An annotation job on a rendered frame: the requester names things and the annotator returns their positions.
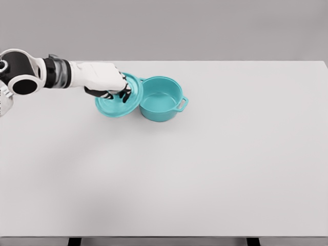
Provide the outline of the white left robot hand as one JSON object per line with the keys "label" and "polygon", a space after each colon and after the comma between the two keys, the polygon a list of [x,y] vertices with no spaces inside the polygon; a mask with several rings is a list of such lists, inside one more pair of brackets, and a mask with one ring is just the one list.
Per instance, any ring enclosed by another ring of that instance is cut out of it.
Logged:
{"label": "white left robot hand", "polygon": [[126,76],[113,63],[77,63],[72,71],[71,84],[83,87],[84,91],[98,98],[112,100],[118,95],[126,103],[131,95]]}

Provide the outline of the teal pot lid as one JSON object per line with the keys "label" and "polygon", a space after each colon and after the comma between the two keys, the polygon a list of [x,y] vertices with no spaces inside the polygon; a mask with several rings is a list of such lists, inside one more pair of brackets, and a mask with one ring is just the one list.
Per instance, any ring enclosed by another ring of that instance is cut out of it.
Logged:
{"label": "teal pot lid", "polygon": [[98,111],[107,117],[122,117],[130,114],[140,104],[144,89],[142,86],[143,78],[136,77],[130,73],[123,73],[126,76],[126,80],[131,88],[131,94],[129,99],[123,103],[122,98],[119,95],[113,95],[113,99],[95,98],[95,105]]}

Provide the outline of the teal pot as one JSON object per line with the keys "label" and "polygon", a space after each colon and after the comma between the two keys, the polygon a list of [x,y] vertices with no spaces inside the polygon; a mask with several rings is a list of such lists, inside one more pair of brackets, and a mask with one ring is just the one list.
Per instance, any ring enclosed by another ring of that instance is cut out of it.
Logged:
{"label": "teal pot", "polygon": [[153,76],[141,80],[143,96],[139,109],[143,117],[165,122],[182,112],[189,103],[180,84],[172,78]]}

